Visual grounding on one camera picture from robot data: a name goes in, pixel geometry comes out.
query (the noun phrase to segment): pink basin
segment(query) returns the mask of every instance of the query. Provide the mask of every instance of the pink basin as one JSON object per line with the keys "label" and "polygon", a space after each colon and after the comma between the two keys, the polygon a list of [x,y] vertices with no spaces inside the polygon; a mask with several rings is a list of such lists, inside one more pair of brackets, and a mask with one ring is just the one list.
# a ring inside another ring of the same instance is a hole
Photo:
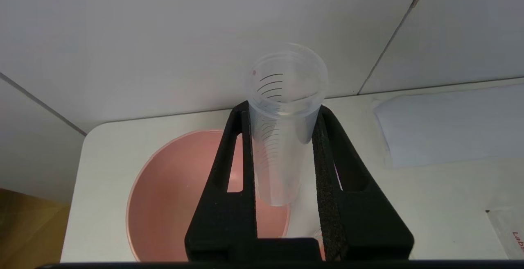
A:
{"label": "pink basin", "polygon": [[[187,261],[184,237],[215,160],[222,131],[196,131],[172,140],[146,163],[129,195],[127,237],[137,261]],[[228,191],[242,190],[242,136]],[[288,207],[256,199],[258,237],[286,234]]]}

